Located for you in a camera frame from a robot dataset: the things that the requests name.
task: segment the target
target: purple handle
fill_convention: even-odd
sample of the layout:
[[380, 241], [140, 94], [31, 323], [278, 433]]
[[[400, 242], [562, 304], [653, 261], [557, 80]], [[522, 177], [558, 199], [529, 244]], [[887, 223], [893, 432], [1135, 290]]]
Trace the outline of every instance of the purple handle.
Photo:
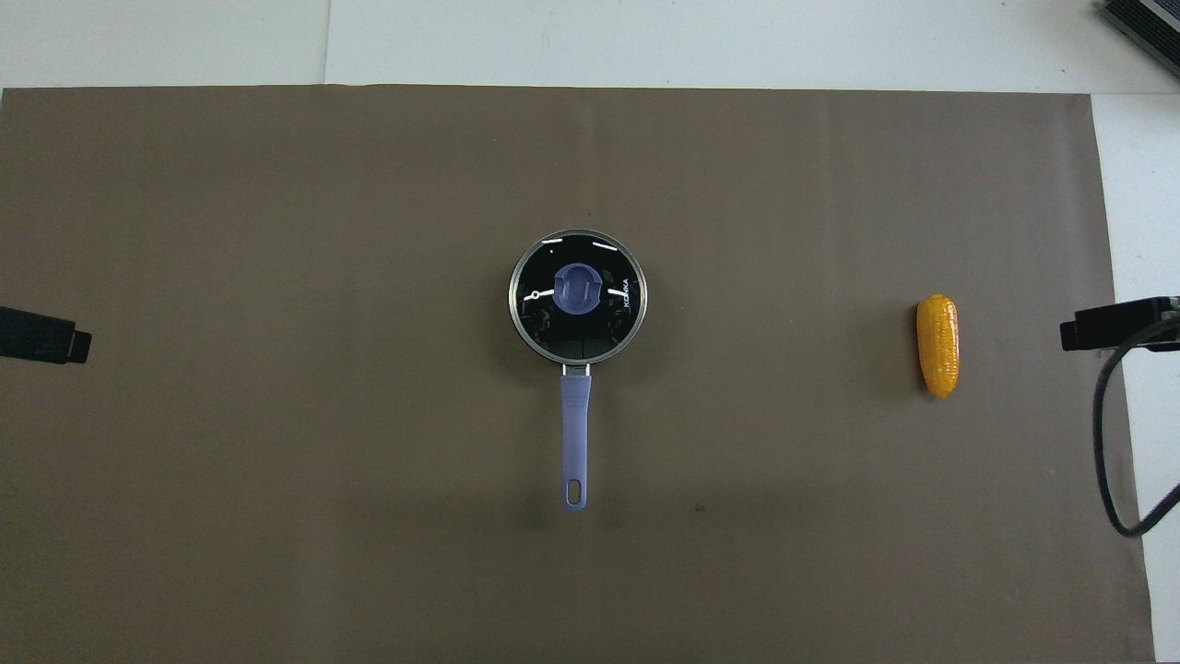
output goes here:
[[562, 502], [565, 509], [586, 508], [586, 415], [590, 376], [562, 376]]

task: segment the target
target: white table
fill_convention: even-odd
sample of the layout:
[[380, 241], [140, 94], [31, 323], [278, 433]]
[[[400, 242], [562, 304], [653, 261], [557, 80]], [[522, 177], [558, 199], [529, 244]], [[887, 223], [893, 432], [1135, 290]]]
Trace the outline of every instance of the white table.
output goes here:
[[[1180, 80], [1089, 0], [0, 4], [0, 86], [313, 83], [1088, 92], [1115, 292], [1180, 294]], [[1180, 481], [1180, 354], [1125, 375], [1147, 509]], [[1180, 659], [1180, 515], [1143, 551], [1156, 657]]]

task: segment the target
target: metal rim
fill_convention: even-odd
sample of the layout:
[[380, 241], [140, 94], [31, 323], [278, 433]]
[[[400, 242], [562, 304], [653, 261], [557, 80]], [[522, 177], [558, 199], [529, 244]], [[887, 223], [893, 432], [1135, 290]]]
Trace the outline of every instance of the metal rim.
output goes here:
[[[517, 284], [520, 282], [520, 271], [524, 269], [524, 263], [527, 262], [530, 257], [532, 257], [532, 254], [535, 254], [537, 249], [542, 248], [545, 244], [546, 239], [565, 237], [566, 235], [590, 235], [591, 237], [597, 237], [599, 239], [603, 239], [604, 242], [610, 242], [612, 246], [617, 246], [618, 250], [623, 254], [623, 256], [628, 259], [628, 262], [631, 263], [631, 267], [635, 268], [635, 276], [640, 285], [640, 314], [635, 317], [635, 324], [631, 326], [631, 329], [628, 331], [627, 336], [623, 337], [623, 341], [620, 342], [617, 347], [602, 354], [601, 356], [595, 356], [591, 359], [577, 360], [577, 361], [571, 361], [570, 359], [563, 359], [556, 356], [546, 351], [545, 349], [540, 348], [536, 342], [533, 342], [532, 338], [529, 337], [527, 331], [525, 331], [524, 323], [520, 322], [520, 314], [517, 311], [516, 308], [516, 289]], [[516, 326], [517, 334], [520, 335], [520, 338], [524, 340], [526, 344], [529, 344], [529, 348], [537, 351], [540, 356], [551, 360], [558, 364], [595, 364], [614, 356], [618, 351], [623, 350], [627, 347], [627, 344], [631, 343], [631, 340], [635, 338], [636, 331], [640, 330], [640, 324], [643, 323], [643, 317], [647, 315], [647, 313], [648, 313], [648, 278], [643, 274], [643, 268], [640, 267], [640, 261], [635, 259], [635, 256], [631, 255], [631, 251], [628, 250], [628, 248], [623, 245], [622, 242], [615, 239], [614, 237], [607, 235], [605, 232], [599, 232], [597, 230], [589, 230], [585, 228], [571, 228], [569, 230], [559, 230], [557, 232], [542, 237], [536, 243], [533, 243], [533, 245], [530, 246], [529, 250], [524, 252], [524, 255], [520, 256], [520, 259], [517, 261], [516, 268], [512, 269], [512, 278], [509, 280], [509, 314], [512, 315], [512, 324]]]

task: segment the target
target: brown mat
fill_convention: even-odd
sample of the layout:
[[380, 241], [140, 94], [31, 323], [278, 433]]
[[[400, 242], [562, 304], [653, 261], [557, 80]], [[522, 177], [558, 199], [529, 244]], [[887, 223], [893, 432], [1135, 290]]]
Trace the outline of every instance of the brown mat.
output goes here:
[[[2, 660], [1152, 658], [1056, 338], [1113, 300], [1087, 97], [8, 90], [0, 150], [0, 298], [94, 335], [0, 366]], [[581, 515], [504, 297], [568, 226], [651, 287]]]

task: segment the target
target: yellow corn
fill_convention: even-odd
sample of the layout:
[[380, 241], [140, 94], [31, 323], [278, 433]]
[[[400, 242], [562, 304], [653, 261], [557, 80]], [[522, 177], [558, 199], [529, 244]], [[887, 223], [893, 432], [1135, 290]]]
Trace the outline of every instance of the yellow corn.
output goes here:
[[918, 304], [918, 362], [926, 388], [945, 400], [958, 383], [958, 311], [946, 295]]

